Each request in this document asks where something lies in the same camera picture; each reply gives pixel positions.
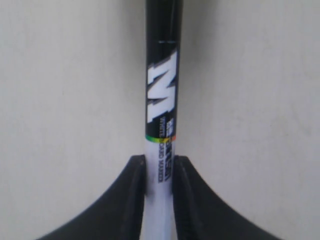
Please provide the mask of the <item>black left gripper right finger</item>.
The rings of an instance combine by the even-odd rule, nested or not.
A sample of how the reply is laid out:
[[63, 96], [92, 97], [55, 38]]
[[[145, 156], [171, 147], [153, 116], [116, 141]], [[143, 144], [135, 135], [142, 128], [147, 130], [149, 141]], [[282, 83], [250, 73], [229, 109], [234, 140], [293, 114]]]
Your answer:
[[179, 240], [279, 239], [221, 199], [187, 156], [174, 159], [173, 208]]

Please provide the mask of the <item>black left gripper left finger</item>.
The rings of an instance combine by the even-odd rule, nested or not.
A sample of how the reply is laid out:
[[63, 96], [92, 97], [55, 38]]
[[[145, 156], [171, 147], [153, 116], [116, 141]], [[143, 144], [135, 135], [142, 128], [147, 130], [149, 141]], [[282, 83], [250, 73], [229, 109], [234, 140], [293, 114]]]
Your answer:
[[146, 190], [146, 158], [133, 155], [112, 185], [86, 210], [43, 240], [138, 240]]

